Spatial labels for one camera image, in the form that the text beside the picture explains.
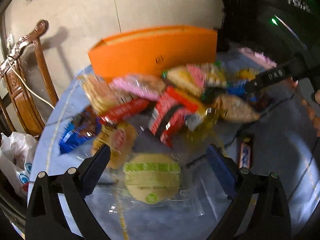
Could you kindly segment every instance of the tiled wall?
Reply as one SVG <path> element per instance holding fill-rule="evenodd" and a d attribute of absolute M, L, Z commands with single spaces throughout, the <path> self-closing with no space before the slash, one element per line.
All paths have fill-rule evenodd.
<path fill-rule="evenodd" d="M 221 0 L 13 0 L 5 12 L 7 34 L 16 42 L 39 19 L 49 21 L 42 44 L 58 96 L 90 61 L 87 51 L 100 38 L 153 25 L 219 28 Z M 31 50 L 23 57 L 27 81 L 37 92 L 39 74 Z"/>

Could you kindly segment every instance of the human hand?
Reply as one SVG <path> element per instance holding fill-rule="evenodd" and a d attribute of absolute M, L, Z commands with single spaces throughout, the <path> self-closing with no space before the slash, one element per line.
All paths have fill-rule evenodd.
<path fill-rule="evenodd" d="M 315 99 L 320 104 L 320 90 L 315 94 Z M 320 137 L 320 118 L 316 117 L 316 112 L 311 108 L 306 100 L 301 101 L 302 105 L 308 109 L 308 116 L 313 123 L 313 127 L 317 129 L 317 136 Z"/>

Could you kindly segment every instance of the metal screw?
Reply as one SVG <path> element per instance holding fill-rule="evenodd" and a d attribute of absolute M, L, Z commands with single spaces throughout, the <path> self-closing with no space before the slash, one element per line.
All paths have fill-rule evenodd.
<path fill-rule="evenodd" d="M 249 170 L 248 170 L 247 168 L 241 168 L 241 169 L 240 169 L 240 172 L 241 172 L 242 174 L 244 174 L 244 175 L 249 174 Z"/>
<path fill-rule="evenodd" d="M 275 172 L 272 172 L 272 173 L 271 173 L 271 177 L 273 177 L 274 179 L 279 178 L 278 174 L 275 173 Z"/>
<path fill-rule="evenodd" d="M 70 175 L 72 175 L 72 174 L 75 174 L 76 171 L 77 171 L 76 168 L 70 168 L 70 169 L 68 170 L 68 173 L 69 173 Z"/>
<path fill-rule="evenodd" d="M 39 178 L 43 178 L 44 176 L 45 176 L 45 172 L 44 171 L 39 172 L 39 174 L 38 174 Z"/>

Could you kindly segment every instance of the wall outlet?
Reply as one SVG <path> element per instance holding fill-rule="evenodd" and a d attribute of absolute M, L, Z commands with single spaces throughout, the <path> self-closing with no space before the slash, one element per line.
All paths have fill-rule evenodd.
<path fill-rule="evenodd" d="M 7 47 L 10 47 L 12 48 L 14 45 L 13 43 L 13 36 L 12 36 L 12 33 L 9 34 L 8 38 L 7 38 Z"/>

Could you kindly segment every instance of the tablecloth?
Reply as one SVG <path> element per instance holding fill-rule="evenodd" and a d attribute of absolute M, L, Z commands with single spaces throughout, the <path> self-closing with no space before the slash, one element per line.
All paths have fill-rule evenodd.
<path fill-rule="evenodd" d="M 262 70 L 252 60 L 233 49 L 227 53 L 218 53 L 217 59 L 222 61 L 223 67 L 229 71 L 244 67 Z M 91 72 L 92 67 L 88 66 L 81 73 Z M 294 91 L 281 83 L 270 87 L 268 93 L 277 102 L 289 98 Z M 280 104 L 248 130 L 255 134 L 251 171 L 261 175 L 268 175 L 272 171 L 279 174 L 288 198 L 293 234 L 297 233 L 309 219 L 320 195 L 319 170 L 316 163 L 310 161 L 316 141 L 316 131 L 300 100 L 299 95 L 294 95 L 292 100 Z M 88 104 L 89 101 L 79 82 L 74 79 L 62 94 L 41 135 L 33 161 L 31 181 L 35 181 L 41 171 L 57 175 L 64 173 L 70 167 L 78 167 L 82 160 L 90 155 L 92 142 L 64 155 L 60 155 L 58 146 L 70 118 Z M 140 127 L 139 122 L 133 122 L 137 130 Z M 238 128 L 238 124 L 219 122 L 215 131 L 219 134 L 219 138 L 227 143 L 232 140 Z M 151 146 L 145 142 L 143 135 L 139 136 L 134 151 L 150 151 Z M 197 149 L 197 154 L 203 154 L 209 143 L 210 140 L 204 142 L 202 147 Z M 236 144 L 228 149 L 227 154 L 237 161 Z M 122 212 L 115 197 L 115 190 L 105 187 L 97 187 L 85 201 L 113 240 L 206 239 L 228 208 L 230 200 L 226 198 L 206 160 L 194 165 L 190 172 L 193 174 L 194 184 L 198 185 L 197 193 L 203 208 L 203 215 L 200 216 L 196 216 L 192 208 L 179 211 L 168 207 L 157 207 Z M 100 180 L 110 179 L 108 175 L 103 174 Z M 33 185 L 29 185 L 28 198 L 32 187 Z M 70 229 L 81 235 L 64 196 L 60 195 L 59 198 Z M 122 227 L 120 217 L 124 218 Z"/>

